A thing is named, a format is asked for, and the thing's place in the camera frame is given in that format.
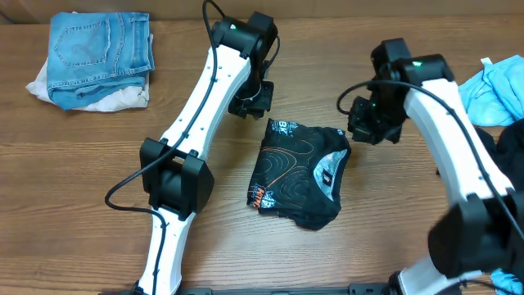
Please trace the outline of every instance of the black garment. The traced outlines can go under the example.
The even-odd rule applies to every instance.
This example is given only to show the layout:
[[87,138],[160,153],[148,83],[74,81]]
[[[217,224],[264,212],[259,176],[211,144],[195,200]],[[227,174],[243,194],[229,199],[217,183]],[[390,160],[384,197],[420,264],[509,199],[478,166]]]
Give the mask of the black garment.
[[508,176],[516,191],[524,191],[524,119],[508,126],[500,134],[499,142],[477,128],[478,136],[500,171]]
[[341,178],[350,154],[340,129],[269,119],[247,205],[306,229],[321,229],[341,209]]

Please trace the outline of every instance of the blue cloth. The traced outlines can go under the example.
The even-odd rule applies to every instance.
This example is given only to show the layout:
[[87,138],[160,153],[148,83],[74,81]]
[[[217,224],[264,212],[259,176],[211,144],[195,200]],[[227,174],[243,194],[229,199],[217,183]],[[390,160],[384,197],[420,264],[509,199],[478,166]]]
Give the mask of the blue cloth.
[[469,120],[479,126],[508,126],[524,118],[524,58],[482,62],[484,70],[458,87]]
[[[495,286],[504,288],[508,291],[522,294],[522,283],[511,274],[505,273],[502,270],[496,270],[491,273],[491,281]],[[505,292],[497,291],[498,295],[508,295]]]
[[61,12],[51,19],[47,91],[64,110],[143,87],[154,69],[147,13]]

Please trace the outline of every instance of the white cloth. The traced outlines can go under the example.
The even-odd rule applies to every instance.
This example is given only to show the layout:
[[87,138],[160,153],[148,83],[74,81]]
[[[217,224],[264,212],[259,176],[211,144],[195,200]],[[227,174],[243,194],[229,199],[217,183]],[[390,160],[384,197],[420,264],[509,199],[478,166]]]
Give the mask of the white cloth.
[[[45,102],[55,104],[49,99],[47,93],[47,60],[42,69],[36,76],[36,80],[25,86],[25,88],[36,97]],[[146,84],[144,87],[128,86],[113,94],[110,94],[98,102],[92,103],[86,107],[78,107],[75,110],[81,111],[120,111],[133,107],[147,107],[149,102],[149,73],[146,75]]]

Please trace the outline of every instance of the wooden table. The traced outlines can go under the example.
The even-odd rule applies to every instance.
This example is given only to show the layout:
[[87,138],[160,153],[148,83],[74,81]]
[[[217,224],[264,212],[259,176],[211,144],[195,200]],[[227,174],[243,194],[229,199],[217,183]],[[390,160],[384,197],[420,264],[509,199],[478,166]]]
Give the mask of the wooden table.
[[[363,17],[277,25],[282,48],[269,73],[275,83],[272,111],[259,121],[224,117],[210,151],[215,189],[192,226],[184,286],[385,281],[426,255],[427,231],[447,208],[421,134],[408,121],[396,145],[352,143],[342,210],[313,232],[246,206],[267,118],[345,129],[336,97],[373,76],[369,55],[383,39],[406,38],[414,56],[443,54],[462,83],[481,69],[483,57],[496,62],[524,53],[524,18]],[[152,23],[156,70],[150,106],[115,114],[64,112],[25,90],[45,62],[48,29],[0,25],[0,293],[126,289],[143,272],[151,217],[113,211],[103,197],[139,167],[144,138],[159,138],[185,104],[209,47],[204,25]],[[115,202],[141,207],[147,199],[140,180],[115,196]]]

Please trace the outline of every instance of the blue denim jeans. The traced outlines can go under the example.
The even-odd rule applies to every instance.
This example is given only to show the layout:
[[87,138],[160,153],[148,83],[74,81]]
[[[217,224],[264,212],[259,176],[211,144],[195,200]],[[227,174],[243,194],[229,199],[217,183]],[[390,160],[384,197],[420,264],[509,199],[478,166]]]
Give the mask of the blue denim jeans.
[[143,87],[155,69],[149,14],[61,12],[51,19],[47,54],[49,98],[64,110]]

